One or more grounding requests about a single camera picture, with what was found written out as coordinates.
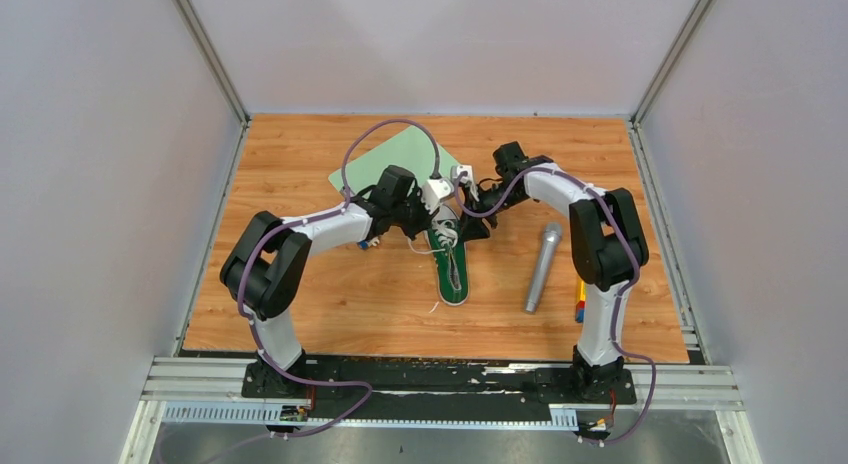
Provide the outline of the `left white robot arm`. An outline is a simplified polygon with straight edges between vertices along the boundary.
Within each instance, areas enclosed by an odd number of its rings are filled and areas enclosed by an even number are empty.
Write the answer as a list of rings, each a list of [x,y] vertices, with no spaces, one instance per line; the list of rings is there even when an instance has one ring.
[[[372,244],[393,227],[414,239],[452,192],[439,174],[418,181],[390,165],[377,183],[330,209],[288,218],[262,211],[249,221],[219,279],[247,319],[259,359],[270,367],[271,388],[293,397],[309,382],[296,363],[303,347],[290,311],[309,259],[348,244]]]

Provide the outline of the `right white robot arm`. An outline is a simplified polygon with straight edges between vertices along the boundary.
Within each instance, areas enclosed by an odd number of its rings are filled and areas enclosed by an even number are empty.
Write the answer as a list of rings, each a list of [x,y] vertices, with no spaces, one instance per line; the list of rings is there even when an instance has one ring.
[[[529,157],[519,143],[493,154],[497,179],[479,191],[471,171],[451,170],[463,194],[460,237],[486,239],[499,212],[527,200],[539,201],[568,220],[572,262],[586,285],[582,330],[574,347],[570,386],[582,401],[596,401],[624,380],[619,335],[632,287],[649,259],[634,197],[625,188],[604,190],[561,169],[545,155]]]

